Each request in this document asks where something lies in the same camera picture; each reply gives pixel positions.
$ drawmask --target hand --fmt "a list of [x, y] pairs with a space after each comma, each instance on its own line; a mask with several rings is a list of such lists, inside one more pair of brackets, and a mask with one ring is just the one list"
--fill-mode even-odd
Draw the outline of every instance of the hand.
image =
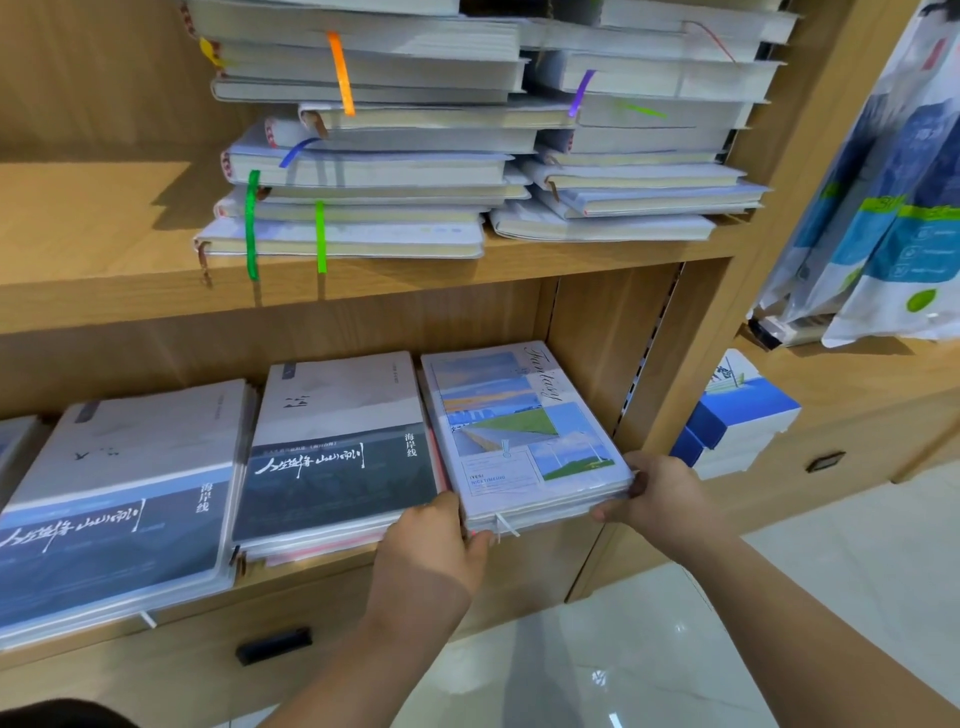
[[492, 539], [482, 531], [464, 544], [455, 493], [408, 508], [377, 550], [364, 619], [391, 637], [442, 646], [480, 590]]
[[729, 527], [682, 460], [636, 450], [624, 456], [638, 471], [628, 498], [608, 500], [590, 514], [626, 523], [667, 557], [683, 564], [699, 546]]

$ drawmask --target wooden shelf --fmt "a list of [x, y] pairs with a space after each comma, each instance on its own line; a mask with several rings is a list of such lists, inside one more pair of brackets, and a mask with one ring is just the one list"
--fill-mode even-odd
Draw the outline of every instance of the wooden shelf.
[[766, 352], [738, 336], [734, 345], [803, 406], [791, 434], [960, 388], [960, 341], [871, 337], [840, 349], [806, 344]]
[[215, 149], [21, 153], [3, 165], [0, 333], [106, 324], [546, 278], [728, 257], [742, 226], [707, 242], [532, 243], [489, 233], [479, 260], [334, 259], [320, 277], [306, 257], [209, 258], [204, 280], [195, 232], [228, 191]]

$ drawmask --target white notebook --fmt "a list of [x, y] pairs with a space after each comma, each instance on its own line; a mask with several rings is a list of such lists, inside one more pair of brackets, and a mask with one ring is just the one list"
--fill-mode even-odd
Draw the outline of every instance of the white notebook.
[[703, 23], [722, 38], [785, 43], [798, 16], [777, 12], [779, 0], [697, 0], [684, 5], [653, 0], [554, 0], [561, 20], [606, 28], [639, 28], [668, 33], [703, 33], [689, 21]]
[[233, 541], [248, 558], [370, 543], [437, 495], [409, 352], [270, 368]]
[[[214, 217], [243, 219], [247, 187], [235, 187], [213, 206]], [[477, 215], [494, 206], [458, 205], [327, 205], [324, 220], [330, 223], [461, 223], [476, 222]], [[284, 202], [268, 197], [256, 203], [257, 220], [315, 222], [313, 205]]]
[[[323, 48], [255, 45], [233, 40], [220, 44], [220, 63], [227, 78], [302, 81], [336, 84], [333, 56]], [[384, 56], [346, 51], [344, 58], [353, 85], [412, 88], [488, 88], [520, 91], [524, 61], [451, 61]]]
[[625, 164], [697, 164], [716, 161], [716, 152], [631, 152], [628, 154], [569, 154], [545, 144], [536, 146], [537, 159], [544, 164], [571, 167], [619, 167]]
[[545, 51], [532, 74], [538, 83], [559, 91], [576, 91], [593, 70], [590, 93], [759, 103], [780, 66], [778, 61], [650, 61]]
[[254, 405], [234, 380], [69, 407], [0, 515], [0, 645], [228, 589]]
[[[339, 99], [300, 104], [300, 121], [316, 130], [315, 114], [331, 132], [347, 129], [566, 129], [573, 126], [570, 102], [516, 94], [499, 106], [403, 106], [358, 104], [347, 116]], [[294, 121], [278, 116], [277, 124]]]
[[271, 146], [289, 149], [313, 139], [308, 149], [328, 152], [534, 152], [536, 129], [350, 129], [319, 138], [296, 117], [264, 121]]
[[186, 0], [184, 5], [188, 27], [208, 40], [328, 49], [323, 30], [330, 30], [340, 34], [345, 51], [460, 61], [515, 61], [520, 53], [517, 27], [483, 18], [338, 12], [228, 0]]
[[534, 197], [566, 219], [614, 215], [698, 215], [744, 212], [760, 206], [767, 187], [741, 182], [733, 187], [638, 190], [561, 190], [534, 187]]
[[[219, 76], [210, 82], [210, 88], [219, 101], [262, 104], [327, 101], [341, 104], [340, 87], [336, 83]], [[351, 83], [350, 90], [357, 104], [506, 104], [510, 96], [508, 90], [489, 88], [415, 88]]]
[[[706, 33], [591, 28], [545, 17], [522, 18], [517, 25], [521, 33], [520, 43], [527, 50], [583, 51], [645, 59], [730, 59]], [[760, 47], [758, 38], [727, 37], [723, 43], [738, 62], [744, 63], [753, 61]]]
[[498, 184], [510, 155], [431, 152], [317, 152], [305, 149], [286, 168], [288, 150], [267, 142], [263, 124], [254, 124], [220, 156], [229, 182], [246, 182], [260, 171], [260, 184], [312, 187], [437, 186]]
[[[479, 216], [472, 223], [339, 223], [324, 226], [327, 257], [474, 258], [483, 255], [485, 239]], [[311, 221], [257, 220], [253, 225], [258, 255], [317, 254], [317, 226]], [[243, 220], [221, 217], [194, 237], [208, 243], [210, 255], [245, 255], [247, 229]]]
[[[529, 177], [507, 162], [503, 179], [497, 184], [434, 187], [294, 187], [274, 184], [269, 191], [261, 188], [261, 194], [266, 194], [267, 200], [310, 206], [317, 200], [324, 200], [329, 205], [483, 205], [484, 202], [475, 201], [526, 199], [530, 197], [526, 187], [530, 183]], [[245, 184], [238, 184], [238, 188], [246, 193]]]
[[278, 0], [286, 5], [352, 12], [402, 12], [407, 15], [456, 15], [460, 0]]
[[420, 358], [466, 527], [573, 518], [622, 492], [629, 466], [541, 341]]
[[573, 154], [628, 152], [703, 152], [723, 149], [730, 130], [705, 126], [681, 129], [606, 129], [580, 127], [540, 132], [538, 141]]
[[490, 221], [504, 237], [559, 242], [707, 240], [716, 227], [699, 215], [567, 220], [538, 200], [510, 201], [491, 211]]
[[527, 159], [520, 167], [543, 189], [599, 187], [722, 187], [746, 175], [722, 164], [639, 164], [574, 167]]

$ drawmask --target person's right hand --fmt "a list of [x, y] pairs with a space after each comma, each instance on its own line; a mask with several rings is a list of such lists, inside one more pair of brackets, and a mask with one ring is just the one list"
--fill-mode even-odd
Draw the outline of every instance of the person's right hand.
[[626, 523], [680, 564], [708, 539], [729, 531], [684, 461], [639, 450], [624, 459], [637, 471], [629, 497], [595, 506], [590, 514], [597, 521]]

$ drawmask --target tile floor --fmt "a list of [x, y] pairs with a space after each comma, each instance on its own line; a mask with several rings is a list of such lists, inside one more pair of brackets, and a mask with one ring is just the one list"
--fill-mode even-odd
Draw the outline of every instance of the tile floor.
[[[960, 463], [748, 537], [960, 705]], [[265, 713], [234, 720], [253, 728]], [[723, 624], [675, 565], [447, 646], [395, 728], [775, 728]]]

